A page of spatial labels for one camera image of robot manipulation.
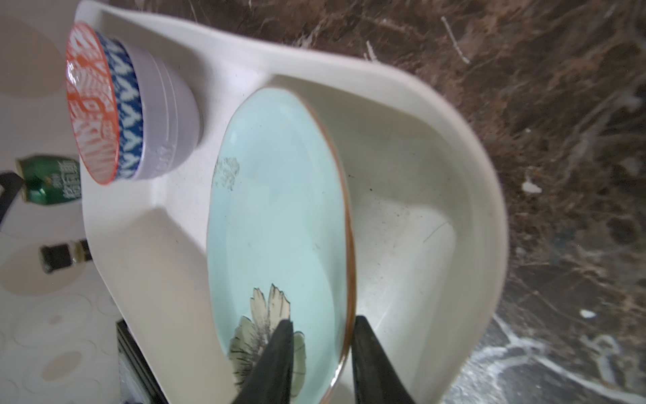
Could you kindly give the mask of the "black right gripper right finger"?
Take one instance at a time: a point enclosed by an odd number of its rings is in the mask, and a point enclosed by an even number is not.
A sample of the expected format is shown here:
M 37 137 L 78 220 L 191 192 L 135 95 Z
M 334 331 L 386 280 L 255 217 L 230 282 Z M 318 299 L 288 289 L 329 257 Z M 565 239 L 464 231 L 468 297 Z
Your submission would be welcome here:
M 356 316 L 352 341 L 356 404 L 414 404 L 365 316 Z

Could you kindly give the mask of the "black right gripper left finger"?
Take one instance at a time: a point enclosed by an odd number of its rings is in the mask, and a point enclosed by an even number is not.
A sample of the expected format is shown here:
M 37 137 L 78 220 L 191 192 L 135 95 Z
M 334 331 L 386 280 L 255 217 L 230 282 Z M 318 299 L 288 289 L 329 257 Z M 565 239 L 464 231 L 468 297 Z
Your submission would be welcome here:
M 252 363 L 252 357 L 240 345 L 232 352 L 234 370 L 246 377 L 232 403 L 290 403 L 294 365 L 294 331 L 290 320 L 282 320 L 262 355 Z

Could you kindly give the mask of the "mint green flower plate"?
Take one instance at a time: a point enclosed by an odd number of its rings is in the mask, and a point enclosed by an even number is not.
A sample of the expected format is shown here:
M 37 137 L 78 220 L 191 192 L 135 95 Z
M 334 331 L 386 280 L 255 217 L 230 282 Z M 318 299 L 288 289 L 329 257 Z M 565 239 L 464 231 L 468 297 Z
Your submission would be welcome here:
M 206 257 L 215 331 L 237 385 L 283 320 L 294 326 L 294 403 L 325 403 L 357 305 L 348 184 L 328 130 L 289 89 L 247 98 L 215 165 Z

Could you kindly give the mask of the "white plastic bin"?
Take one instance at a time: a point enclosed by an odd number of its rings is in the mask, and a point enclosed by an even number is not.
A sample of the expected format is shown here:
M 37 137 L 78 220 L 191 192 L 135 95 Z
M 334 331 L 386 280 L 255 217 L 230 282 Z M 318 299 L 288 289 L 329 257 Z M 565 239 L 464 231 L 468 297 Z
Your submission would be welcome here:
M 328 127 L 347 172 L 358 312 L 419 403 L 438 403 L 484 333 L 506 276 L 501 186 L 461 115 L 412 75 L 84 1 L 76 20 L 161 57 L 203 117 L 197 150 L 150 181 L 82 179 L 94 263 L 171 403 L 236 394 L 213 323 L 205 259 L 210 186 L 231 115 L 268 84 Z

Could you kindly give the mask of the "lavender ceramic bowl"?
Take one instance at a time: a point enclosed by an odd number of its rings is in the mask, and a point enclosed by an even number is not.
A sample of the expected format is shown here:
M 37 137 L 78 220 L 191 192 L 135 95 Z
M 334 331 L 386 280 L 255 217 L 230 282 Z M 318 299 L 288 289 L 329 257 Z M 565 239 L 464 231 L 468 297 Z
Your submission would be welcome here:
M 178 168 L 202 134 L 198 104 L 186 82 L 161 58 L 123 44 L 136 74 L 143 113 L 143 151 L 133 180 L 157 178 Z

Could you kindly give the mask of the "red patterned bowl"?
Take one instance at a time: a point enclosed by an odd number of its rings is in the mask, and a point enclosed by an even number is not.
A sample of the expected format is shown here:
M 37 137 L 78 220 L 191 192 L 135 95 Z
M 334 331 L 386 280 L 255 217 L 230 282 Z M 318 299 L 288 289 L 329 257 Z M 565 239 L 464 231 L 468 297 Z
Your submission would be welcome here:
M 143 155 L 143 107 L 127 50 L 76 23 L 67 40 L 66 77 L 72 131 L 89 175 L 101 185 L 133 178 Z

